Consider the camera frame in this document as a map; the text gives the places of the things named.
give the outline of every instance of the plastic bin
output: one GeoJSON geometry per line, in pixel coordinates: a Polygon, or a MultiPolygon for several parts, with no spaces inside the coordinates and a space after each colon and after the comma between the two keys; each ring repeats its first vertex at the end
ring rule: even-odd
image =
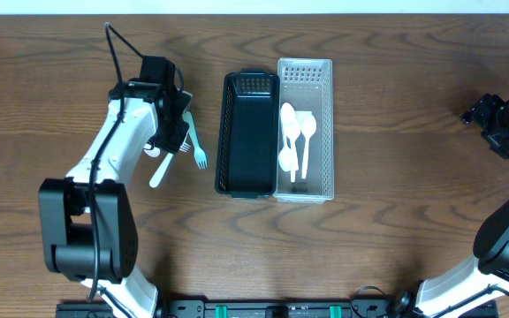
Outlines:
{"type": "MultiPolygon", "coordinates": [[[[296,140],[300,169],[296,181],[290,172],[277,169],[278,201],[323,203],[334,196],[333,170],[333,63],[328,59],[280,58],[280,106],[289,102],[296,112],[311,111],[317,130],[309,140],[308,174],[301,178],[301,158],[305,138],[296,140]]],[[[282,127],[277,136],[278,151],[283,146],[282,127]]]]}
{"type": "Polygon", "coordinates": [[[243,69],[224,79],[216,191],[233,198],[268,198],[276,191],[279,81],[243,69]]]}

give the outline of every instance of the storage tray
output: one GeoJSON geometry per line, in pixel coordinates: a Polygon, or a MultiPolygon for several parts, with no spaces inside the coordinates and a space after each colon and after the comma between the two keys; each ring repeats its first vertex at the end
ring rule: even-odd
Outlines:
{"type": "Polygon", "coordinates": [[[279,81],[276,74],[253,69],[225,76],[218,193],[255,199],[276,191],[279,81]]]}
{"type": "MultiPolygon", "coordinates": [[[[277,165],[278,201],[323,203],[333,199],[333,63],[328,59],[280,58],[280,106],[289,102],[296,112],[311,111],[317,130],[309,140],[308,174],[301,178],[301,158],[305,138],[296,140],[300,169],[296,181],[277,165]]],[[[277,136],[278,151],[283,146],[282,127],[277,136]]]]}

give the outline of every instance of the white wall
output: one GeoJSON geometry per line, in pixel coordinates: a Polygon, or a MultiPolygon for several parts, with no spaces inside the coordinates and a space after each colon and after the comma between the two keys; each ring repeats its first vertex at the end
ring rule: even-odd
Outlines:
{"type": "Polygon", "coordinates": [[[0,0],[0,14],[509,13],[509,0],[0,0]]]}

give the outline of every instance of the wooden tabletop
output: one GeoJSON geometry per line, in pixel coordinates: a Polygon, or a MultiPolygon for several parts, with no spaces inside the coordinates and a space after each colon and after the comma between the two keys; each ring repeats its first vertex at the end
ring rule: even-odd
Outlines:
{"type": "MultiPolygon", "coordinates": [[[[145,54],[166,55],[194,94],[209,159],[142,156],[128,185],[137,263],[165,290],[209,299],[348,298],[394,293],[472,253],[509,199],[509,160],[459,115],[484,93],[509,97],[509,16],[0,17],[0,317],[49,317],[87,289],[46,270],[37,191],[86,153],[116,77],[110,21],[145,54]],[[238,201],[214,189],[223,79],[276,71],[280,57],[334,68],[335,199],[238,201]]],[[[117,42],[125,78],[140,61],[117,42]]],[[[509,317],[509,300],[499,309],[509,317]]]]}

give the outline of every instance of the wooden table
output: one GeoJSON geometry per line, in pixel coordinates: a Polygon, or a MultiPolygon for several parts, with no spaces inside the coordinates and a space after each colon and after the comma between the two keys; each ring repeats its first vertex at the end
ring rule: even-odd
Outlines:
{"type": "MultiPolygon", "coordinates": [[[[210,299],[394,293],[471,254],[509,199],[509,160],[459,115],[509,97],[509,16],[0,17],[0,317],[49,317],[86,288],[46,270],[37,191],[86,153],[116,82],[110,21],[166,55],[194,94],[209,167],[178,155],[160,188],[143,156],[128,186],[138,265],[165,290],[210,299]],[[333,60],[335,199],[234,201],[214,190],[223,78],[280,57],[333,60]]],[[[126,79],[140,61],[117,42],[126,79]]],[[[500,311],[509,317],[509,300],[500,311]]]]}

